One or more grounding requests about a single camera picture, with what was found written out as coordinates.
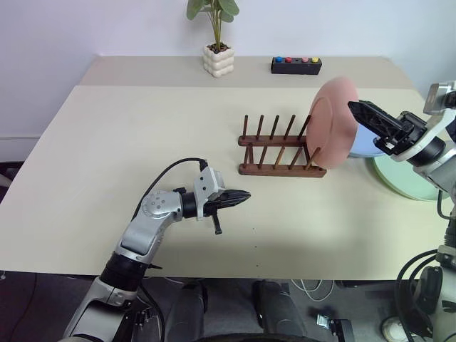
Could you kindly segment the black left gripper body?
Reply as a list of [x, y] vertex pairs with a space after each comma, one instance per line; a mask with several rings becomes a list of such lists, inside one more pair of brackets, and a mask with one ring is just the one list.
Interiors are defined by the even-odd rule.
[[214, 231], [215, 231], [216, 235], [222, 233], [222, 228], [219, 223], [219, 218], [218, 218], [217, 212], [218, 212], [218, 209], [223, 208], [223, 206], [225, 205], [227, 200], [228, 200], [228, 195], [221, 194], [216, 199], [210, 200], [204, 205], [204, 215], [206, 217], [212, 218], [212, 221], [214, 224]]

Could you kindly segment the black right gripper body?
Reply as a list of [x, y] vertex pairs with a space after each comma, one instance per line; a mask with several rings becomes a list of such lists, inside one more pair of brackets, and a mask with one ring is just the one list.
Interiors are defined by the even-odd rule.
[[403, 112], [399, 118], [381, 114], [374, 145], [387, 155], [399, 155], [424, 135], [425, 125], [424, 120], [410, 112]]

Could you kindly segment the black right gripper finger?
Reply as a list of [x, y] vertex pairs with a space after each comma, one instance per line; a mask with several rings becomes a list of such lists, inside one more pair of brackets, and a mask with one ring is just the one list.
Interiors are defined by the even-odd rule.
[[359, 122], [400, 122], [399, 117], [393, 116], [387, 110], [371, 101], [360, 101], [359, 104], [361, 106], [361, 113], [358, 115]]
[[370, 101], [349, 101], [355, 120], [381, 138], [393, 137], [403, 131], [400, 121]]

